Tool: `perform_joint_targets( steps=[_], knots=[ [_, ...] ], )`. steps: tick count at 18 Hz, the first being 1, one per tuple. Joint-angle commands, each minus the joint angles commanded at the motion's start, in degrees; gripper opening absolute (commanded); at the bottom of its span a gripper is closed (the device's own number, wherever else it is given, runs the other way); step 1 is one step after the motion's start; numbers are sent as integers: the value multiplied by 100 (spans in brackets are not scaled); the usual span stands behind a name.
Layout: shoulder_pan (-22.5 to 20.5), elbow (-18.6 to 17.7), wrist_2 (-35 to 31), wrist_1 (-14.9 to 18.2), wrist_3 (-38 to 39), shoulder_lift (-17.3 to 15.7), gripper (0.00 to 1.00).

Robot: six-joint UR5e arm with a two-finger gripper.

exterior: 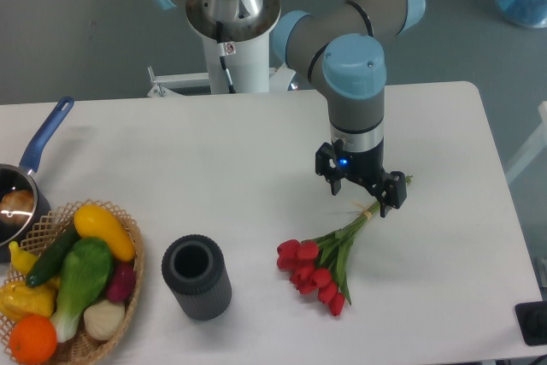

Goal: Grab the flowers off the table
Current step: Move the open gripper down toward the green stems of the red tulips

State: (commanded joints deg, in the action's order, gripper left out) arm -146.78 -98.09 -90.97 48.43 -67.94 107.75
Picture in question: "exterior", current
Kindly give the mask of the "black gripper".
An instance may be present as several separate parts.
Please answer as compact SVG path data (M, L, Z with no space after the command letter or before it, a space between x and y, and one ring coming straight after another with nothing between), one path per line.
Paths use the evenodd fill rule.
M339 139L324 143L315 153L315 173L324 177L337 195L341 180L364 187L379 202L385 218L390 209L400 209L406 200L406 175L400 171L387 173L383 168L384 140L371 150L350 152Z

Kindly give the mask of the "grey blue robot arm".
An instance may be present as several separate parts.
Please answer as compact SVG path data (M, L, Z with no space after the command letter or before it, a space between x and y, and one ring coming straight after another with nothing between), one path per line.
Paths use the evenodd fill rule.
M382 212L407 196L403 173L383 167L386 68L382 44L424 15L426 0L344 0L331 14L282 14L280 0L156 0L182 8L201 37L214 94L267 91L275 54L326 99L331 139L315 171L337 193L364 187Z

